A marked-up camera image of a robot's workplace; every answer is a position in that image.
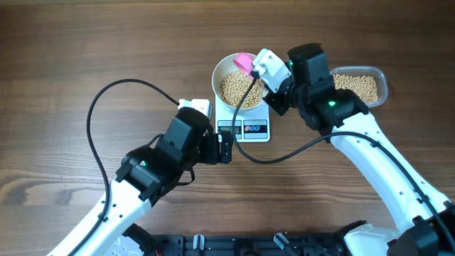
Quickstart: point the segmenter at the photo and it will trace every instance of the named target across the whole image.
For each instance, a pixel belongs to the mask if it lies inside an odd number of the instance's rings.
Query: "pile of beans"
[[[378,88],[375,79],[370,76],[355,77],[336,74],[335,88],[352,90],[365,103],[378,100]]]
[[[243,95],[247,92],[252,80],[238,70],[227,74],[221,82],[221,99],[223,102],[238,107]],[[254,107],[262,100],[262,81],[256,81],[247,98],[242,104],[242,108]]]

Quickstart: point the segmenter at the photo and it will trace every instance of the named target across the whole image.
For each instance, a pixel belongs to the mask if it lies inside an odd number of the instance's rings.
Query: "container of beans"
[[[235,108],[239,105],[240,100],[246,93],[248,87],[251,85],[252,79],[242,73],[234,64],[234,58],[239,53],[234,53],[222,59],[216,65],[212,74],[212,88],[219,102],[223,107],[234,112]],[[267,94],[261,80],[258,80],[248,94],[242,107],[239,109],[239,114],[246,113],[258,108],[264,104],[262,97]]]
[[[377,107],[387,99],[384,73],[370,66],[346,66],[332,69],[336,89],[350,89],[369,107]]]

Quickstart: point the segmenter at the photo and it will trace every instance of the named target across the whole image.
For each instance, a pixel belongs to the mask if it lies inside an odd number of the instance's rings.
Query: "clear plastic container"
[[[350,75],[350,76],[370,76],[375,79],[378,88],[378,100],[374,102],[366,102],[369,107],[377,107],[385,102],[388,95],[387,81],[384,73],[379,68],[370,66],[345,66],[332,69],[331,75]]]

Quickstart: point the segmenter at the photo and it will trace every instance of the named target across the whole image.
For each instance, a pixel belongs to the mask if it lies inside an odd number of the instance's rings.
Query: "digital scale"
[[[231,131],[234,113],[215,98],[216,130]],[[238,142],[268,142],[270,139],[269,106],[262,103],[259,107],[246,113],[237,114],[234,134]]]

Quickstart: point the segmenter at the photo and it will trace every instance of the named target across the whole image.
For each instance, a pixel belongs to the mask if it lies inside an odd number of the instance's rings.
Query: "brown wooden surface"
[[[455,16],[447,1],[269,1],[0,7],[0,255],[53,249],[103,193],[85,134],[96,93],[121,78],[176,99],[214,100],[223,57],[263,47],[282,58],[320,42],[331,68],[379,67],[387,102],[372,110],[412,165],[455,198]],[[118,86],[94,111],[109,178],[131,149],[165,132],[176,107],[141,85]],[[271,114],[262,159],[318,136],[295,110]],[[263,166],[234,149],[229,165],[197,165],[196,182],[162,198],[139,224],[152,234],[334,231],[354,220],[392,227],[360,172],[329,144]]]

